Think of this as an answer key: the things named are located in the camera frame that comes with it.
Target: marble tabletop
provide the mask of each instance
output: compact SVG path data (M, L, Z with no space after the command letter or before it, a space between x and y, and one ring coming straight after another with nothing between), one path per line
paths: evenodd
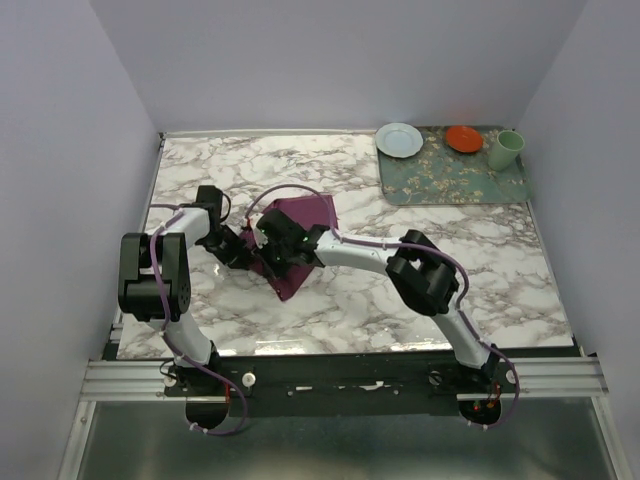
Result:
M333 195L340 230L377 237L423 231L468 270L465 310L499 347L572 345L571 329L525 204L397 207L380 190L371 135L168 139L153 193L193 201L202 184L233 200L239 231L246 206L267 188L301 183ZM281 190L264 199L304 195ZM147 229L167 219L152 209ZM362 353L451 348L428 318L407 308L391 281L346 267L316 268L281 302L253 272L228 270L200 247L189 253L191 311L222 355ZM161 338L125 315L118 358L170 356Z

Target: orange plate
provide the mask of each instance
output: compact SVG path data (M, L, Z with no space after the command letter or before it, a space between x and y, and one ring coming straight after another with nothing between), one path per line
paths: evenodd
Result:
M451 148L462 153L477 152L484 143L477 130L463 125L449 128L444 138Z

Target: white wall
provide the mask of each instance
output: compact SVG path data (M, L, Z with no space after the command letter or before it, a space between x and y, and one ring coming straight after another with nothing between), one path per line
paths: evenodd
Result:
M638 0L590 0L520 129L571 326L598 352L640 478L638 19Z
M55 478L158 136L86 0L0 6L0 478Z
M515 125L584 0L91 0L163 131Z

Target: green floral tray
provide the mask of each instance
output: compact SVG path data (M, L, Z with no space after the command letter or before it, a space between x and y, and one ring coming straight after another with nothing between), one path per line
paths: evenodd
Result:
M446 145L448 127L419 127L420 151L409 158L391 158L378 150L382 192L393 205L459 205L522 203L531 197L527 174L518 156L509 168L495 172L487 156L498 126L473 127L484 138L474 154L458 153Z

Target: green cup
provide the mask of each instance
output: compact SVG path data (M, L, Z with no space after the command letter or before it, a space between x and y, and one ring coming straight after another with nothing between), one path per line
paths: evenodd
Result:
M516 159L524 148L524 138L513 130L503 130L493 143L489 152L489 167L504 170Z

